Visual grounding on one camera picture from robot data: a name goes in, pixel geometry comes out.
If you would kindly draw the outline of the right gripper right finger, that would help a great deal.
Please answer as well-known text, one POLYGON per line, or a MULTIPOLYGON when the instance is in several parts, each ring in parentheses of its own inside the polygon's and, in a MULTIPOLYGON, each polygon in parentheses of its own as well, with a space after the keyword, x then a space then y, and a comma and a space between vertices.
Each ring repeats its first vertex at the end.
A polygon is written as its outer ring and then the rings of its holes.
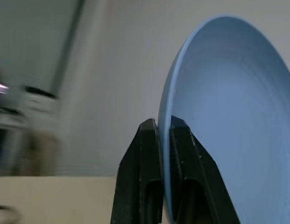
POLYGON ((171 118, 171 211, 176 224, 240 223, 217 164, 186 122, 171 118))

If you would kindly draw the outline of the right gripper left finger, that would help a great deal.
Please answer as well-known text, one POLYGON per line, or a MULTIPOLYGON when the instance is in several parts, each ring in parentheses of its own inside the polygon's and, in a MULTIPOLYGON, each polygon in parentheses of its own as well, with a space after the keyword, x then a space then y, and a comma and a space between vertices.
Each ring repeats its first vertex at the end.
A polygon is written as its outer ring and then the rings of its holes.
POLYGON ((142 122, 118 167, 112 224, 160 224, 163 172, 154 119, 142 122))

